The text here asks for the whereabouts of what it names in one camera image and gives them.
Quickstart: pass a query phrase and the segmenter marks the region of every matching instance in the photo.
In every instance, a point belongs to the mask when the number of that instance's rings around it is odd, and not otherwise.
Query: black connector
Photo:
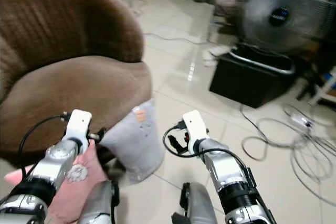
[[[177,125],[175,126],[177,129],[184,130],[187,128],[187,125],[185,125],[185,122],[183,120],[179,121]]]
[[[71,117],[71,113],[66,112],[66,111],[63,112],[63,114],[61,115],[61,119],[63,119],[63,120],[66,121],[66,122],[69,122],[70,117]]]
[[[178,141],[176,140],[174,136],[169,135],[168,139],[169,139],[170,145],[175,148],[177,153],[184,152],[184,148],[178,143]]]

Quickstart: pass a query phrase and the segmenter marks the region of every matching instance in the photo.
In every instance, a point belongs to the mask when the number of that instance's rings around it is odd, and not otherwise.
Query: pink cloth
[[[5,176],[5,180],[13,185],[17,185],[21,178],[21,170]],[[105,180],[107,178],[98,162],[96,146],[90,140],[89,148],[75,159],[72,169],[52,200],[48,213],[54,223],[68,224],[76,221],[94,185]]]

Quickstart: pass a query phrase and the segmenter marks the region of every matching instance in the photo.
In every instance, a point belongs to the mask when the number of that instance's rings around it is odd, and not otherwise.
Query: white cable
[[[192,40],[189,40],[189,39],[186,39],[186,38],[165,38],[165,37],[162,37],[161,35],[158,35],[158,34],[154,34],[154,33],[144,33],[143,35],[150,35],[150,36],[155,36],[159,39],[163,39],[163,40],[183,40],[183,41],[186,41],[186,42],[189,42],[189,43],[192,43],[192,44],[195,44],[195,45],[205,45],[205,44],[209,44],[211,42],[209,42],[208,40],[205,41],[205,42],[194,42]]]
[[[330,159],[330,157],[327,156],[327,153],[331,154],[333,157],[336,157],[336,145],[324,138],[313,136],[310,132],[310,130],[307,130],[307,132],[300,131],[291,125],[288,125],[284,122],[281,122],[276,119],[272,118],[263,118],[257,121],[257,123],[252,122],[243,112],[243,105],[240,106],[240,112],[242,116],[249,121],[258,131],[260,136],[249,136],[246,137],[242,140],[242,149],[245,152],[247,156],[252,158],[253,160],[256,161],[264,161],[267,157],[267,151],[268,151],[268,146],[276,147],[276,148],[284,148],[290,150],[290,163],[292,170],[296,176],[296,178],[301,182],[301,184],[308,190],[310,191],[313,195],[315,195],[317,198],[320,200],[326,202],[327,204],[330,204],[334,207],[336,207],[336,202],[329,200],[322,195],[318,194],[315,192],[313,189],[311,189],[304,181],[303,179],[299,176],[298,171],[302,171],[309,179],[311,179],[313,182],[320,184],[323,180],[329,179],[333,175],[333,164]],[[315,120],[313,120],[311,117],[305,115],[303,112],[301,112],[299,109],[295,108],[292,105],[285,104],[283,106],[283,110],[286,115],[291,116],[291,113],[286,110],[286,108],[291,108],[292,110],[295,110],[299,112],[301,115],[305,116],[306,118],[310,119],[312,122],[318,123]],[[297,132],[299,134],[299,138],[295,138],[290,144],[282,144],[282,143],[277,143],[274,141],[271,141],[266,134],[260,129],[261,122],[275,122],[282,124],[289,129]],[[260,158],[254,157],[249,152],[246,150],[245,144],[247,141],[250,140],[258,140],[262,141],[265,143],[263,155]],[[315,159],[317,162],[318,167],[321,169],[322,172],[321,174],[316,174],[316,172],[313,171],[313,169],[308,165],[306,158],[304,157],[303,149],[307,148],[309,150],[310,155]],[[303,160],[304,164],[306,165],[307,168],[304,168],[303,164],[301,163],[300,159],[298,158],[298,155],[300,154],[301,159]]]

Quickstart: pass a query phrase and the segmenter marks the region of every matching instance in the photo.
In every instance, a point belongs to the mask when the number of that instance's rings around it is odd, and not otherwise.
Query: armchair cushion
[[[139,62],[143,37],[121,0],[1,0],[0,101],[23,75],[86,55]]]
[[[92,132],[111,128],[135,104],[151,98],[150,78],[142,62],[124,63],[102,56],[67,59],[26,74],[0,105],[0,155],[12,157],[11,162],[16,160],[13,155],[28,129],[64,110],[90,111]],[[60,121],[42,125],[29,137],[24,151],[43,154],[51,143],[60,140],[63,131]]]

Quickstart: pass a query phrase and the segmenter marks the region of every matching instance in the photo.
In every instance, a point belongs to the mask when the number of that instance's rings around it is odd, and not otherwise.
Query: black box
[[[220,56],[209,90],[257,108],[285,93],[295,77],[295,71],[281,73],[228,53]]]

